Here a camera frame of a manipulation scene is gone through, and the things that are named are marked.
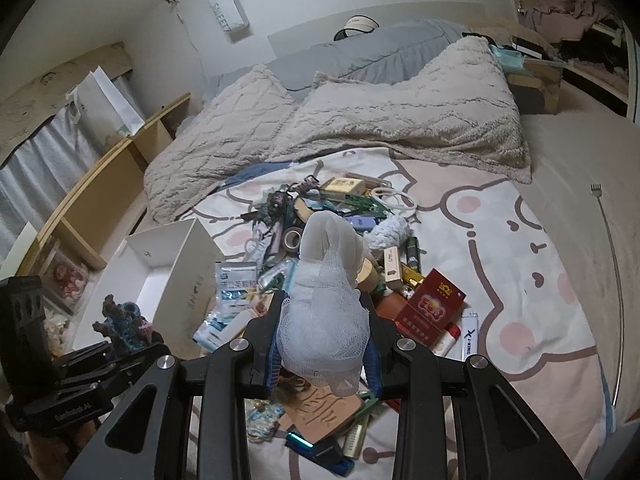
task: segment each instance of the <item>white curtain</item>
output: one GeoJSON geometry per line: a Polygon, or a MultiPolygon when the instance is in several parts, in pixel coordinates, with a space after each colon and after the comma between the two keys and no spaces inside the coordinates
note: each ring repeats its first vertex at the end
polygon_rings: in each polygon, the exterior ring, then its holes
{"type": "MultiPolygon", "coordinates": [[[[126,80],[114,81],[138,110],[126,80]]],[[[104,155],[68,107],[45,122],[0,166],[0,265],[27,222],[39,231],[82,176],[104,155]]]]}

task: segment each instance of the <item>white net bag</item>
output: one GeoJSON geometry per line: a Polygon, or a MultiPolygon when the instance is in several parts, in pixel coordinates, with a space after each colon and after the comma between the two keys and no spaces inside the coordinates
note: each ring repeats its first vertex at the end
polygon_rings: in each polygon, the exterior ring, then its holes
{"type": "Polygon", "coordinates": [[[300,262],[282,302],[276,344],[282,365],[334,395],[357,393],[369,341],[369,313],[360,305],[356,277],[366,242],[329,211],[311,215],[300,242],[300,262]]]}

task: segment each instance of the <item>plastic packet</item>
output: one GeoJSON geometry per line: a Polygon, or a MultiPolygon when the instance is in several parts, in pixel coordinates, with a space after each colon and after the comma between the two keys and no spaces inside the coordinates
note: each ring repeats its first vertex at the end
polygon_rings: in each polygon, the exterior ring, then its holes
{"type": "Polygon", "coordinates": [[[255,262],[216,262],[216,306],[210,314],[212,319],[226,325],[248,309],[257,282],[255,262]]]}
{"type": "Polygon", "coordinates": [[[295,258],[287,257],[281,262],[275,264],[271,269],[265,270],[258,278],[258,288],[260,291],[267,290],[269,288],[284,287],[284,283],[287,281],[287,277],[290,275],[292,269],[296,266],[297,260],[295,258]],[[280,287],[276,285],[276,279],[281,277],[282,285],[280,287]]]}
{"type": "Polygon", "coordinates": [[[369,313],[356,277],[369,248],[353,227],[329,211],[313,213],[300,243],[290,295],[282,302],[276,344],[282,366],[334,395],[358,391],[369,313]]]}
{"type": "Polygon", "coordinates": [[[193,335],[193,340],[205,350],[213,352],[235,339],[257,314],[248,308],[237,314],[228,324],[216,321],[211,312],[193,335]]]}
{"type": "Polygon", "coordinates": [[[489,45],[489,48],[504,73],[533,75],[529,70],[524,68],[524,56],[517,50],[500,48],[495,45],[489,45]]]}

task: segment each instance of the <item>red cigarette box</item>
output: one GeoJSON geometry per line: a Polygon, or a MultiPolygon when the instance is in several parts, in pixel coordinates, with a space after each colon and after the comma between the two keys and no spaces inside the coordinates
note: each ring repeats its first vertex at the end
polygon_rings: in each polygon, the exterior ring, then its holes
{"type": "Polygon", "coordinates": [[[401,332],[430,348],[456,315],[465,297],[464,292],[433,269],[394,320],[401,332]]]}

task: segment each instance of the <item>beige fluffy blanket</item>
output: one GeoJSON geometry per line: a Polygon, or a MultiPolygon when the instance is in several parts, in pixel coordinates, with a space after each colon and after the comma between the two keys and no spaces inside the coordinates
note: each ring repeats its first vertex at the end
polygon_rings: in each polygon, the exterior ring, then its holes
{"type": "Polygon", "coordinates": [[[263,66],[226,88],[146,170],[153,218],[173,221],[249,164],[347,147],[531,180],[518,108],[484,39],[457,41],[396,85],[317,74],[315,86],[297,110],[263,66]]]}

